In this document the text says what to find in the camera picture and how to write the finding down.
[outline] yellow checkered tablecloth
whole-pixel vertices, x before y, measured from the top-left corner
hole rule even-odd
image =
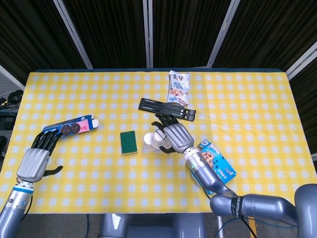
[[[215,143],[237,176],[228,186],[243,195],[278,195],[316,182],[316,173],[285,73],[192,72],[181,121],[195,138]],[[0,205],[35,136],[49,124],[93,114],[98,129],[61,139],[48,169],[63,170],[35,184],[31,213],[210,212],[180,154],[147,152],[143,135],[154,114],[142,97],[165,101],[168,72],[31,73],[0,173]],[[122,156],[119,133],[135,130],[138,153]]]

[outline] sponge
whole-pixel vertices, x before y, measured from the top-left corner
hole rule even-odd
[[[122,155],[137,153],[137,143],[135,139],[135,131],[126,131],[120,133],[121,153]]]

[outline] gray robot arm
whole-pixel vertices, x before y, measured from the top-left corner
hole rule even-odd
[[[184,154],[186,165],[196,176],[196,179],[206,190],[216,193],[210,200],[211,210],[218,216],[233,215],[235,217],[252,216],[283,222],[298,226],[299,238],[313,238],[317,236],[317,206],[314,199],[317,197],[315,189],[300,187],[295,194],[297,208],[289,201],[278,196],[247,194],[238,196],[234,191],[223,184],[218,175],[204,160],[199,149],[193,148],[194,139],[186,128],[170,116],[157,116],[163,125],[172,149],[160,148],[163,152],[178,152]]]
[[[62,166],[59,166],[53,171],[46,170],[50,155],[60,137],[61,134],[57,134],[57,131],[45,134],[41,132],[26,151],[17,171],[19,182],[13,187],[0,213],[0,238],[15,237],[33,195],[33,184],[62,169]]]

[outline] black curtain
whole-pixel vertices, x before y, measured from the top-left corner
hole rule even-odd
[[[0,64],[26,84],[37,69],[85,68],[51,0],[0,1]]]
[[[241,0],[213,67],[286,71],[316,41],[316,0]]]
[[[290,80],[311,154],[317,153],[317,59]]]
[[[93,68],[145,68],[142,0],[64,0]]]
[[[154,67],[206,66],[230,0],[153,0]]]

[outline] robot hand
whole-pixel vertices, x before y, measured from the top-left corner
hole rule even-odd
[[[16,173],[19,180],[34,183],[41,180],[42,177],[55,175],[61,171],[63,166],[58,166],[54,170],[45,170],[52,151],[62,136],[62,133],[57,132],[58,130],[41,132],[35,137],[31,148],[25,152]]]
[[[155,121],[152,125],[157,126],[161,131],[165,133],[172,147],[166,149],[163,146],[160,150],[166,154],[178,152],[183,154],[184,151],[194,146],[194,139],[189,134],[188,130],[183,124],[180,124],[174,116],[170,115],[158,115],[155,116],[161,123]]]

